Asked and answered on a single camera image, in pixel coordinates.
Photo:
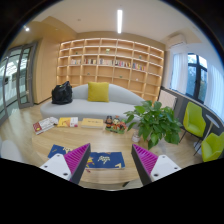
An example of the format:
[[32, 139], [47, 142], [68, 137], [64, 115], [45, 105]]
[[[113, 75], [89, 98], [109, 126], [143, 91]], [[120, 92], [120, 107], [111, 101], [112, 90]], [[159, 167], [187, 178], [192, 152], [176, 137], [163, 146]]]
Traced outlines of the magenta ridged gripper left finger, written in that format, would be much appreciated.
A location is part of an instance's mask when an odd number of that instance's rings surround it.
[[90, 152], [90, 144], [85, 144], [67, 154], [56, 153], [41, 166], [41, 169], [73, 182], [74, 184], [78, 184], [84, 172]]

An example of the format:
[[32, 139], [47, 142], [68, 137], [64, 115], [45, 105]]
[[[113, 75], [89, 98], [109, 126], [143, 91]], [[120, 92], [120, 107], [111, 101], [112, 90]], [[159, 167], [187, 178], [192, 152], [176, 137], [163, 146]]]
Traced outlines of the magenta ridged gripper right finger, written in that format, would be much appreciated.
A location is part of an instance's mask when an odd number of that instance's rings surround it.
[[132, 145], [131, 154], [143, 185], [148, 185], [180, 170], [180, 167], [168, 156], [157, 156], [136, 144]]

